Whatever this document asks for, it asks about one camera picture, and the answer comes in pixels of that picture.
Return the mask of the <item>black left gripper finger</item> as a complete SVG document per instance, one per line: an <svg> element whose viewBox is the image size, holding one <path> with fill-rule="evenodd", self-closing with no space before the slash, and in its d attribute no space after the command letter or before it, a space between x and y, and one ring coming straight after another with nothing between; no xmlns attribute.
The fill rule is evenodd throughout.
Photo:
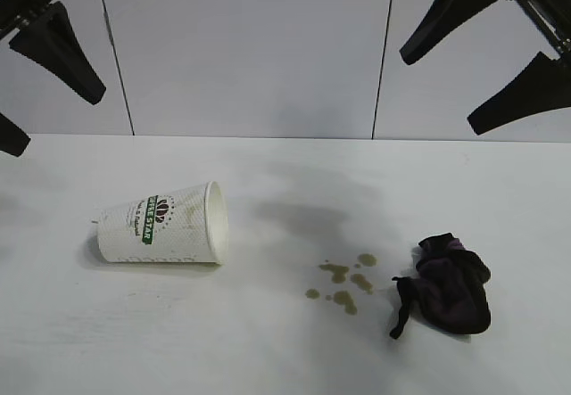
<svg viewBox="0 0 571 395"><path fill-rule="evenodd" d="M0 114L0 150L7 154L23 154L29 143L30 137Z"/></svg>

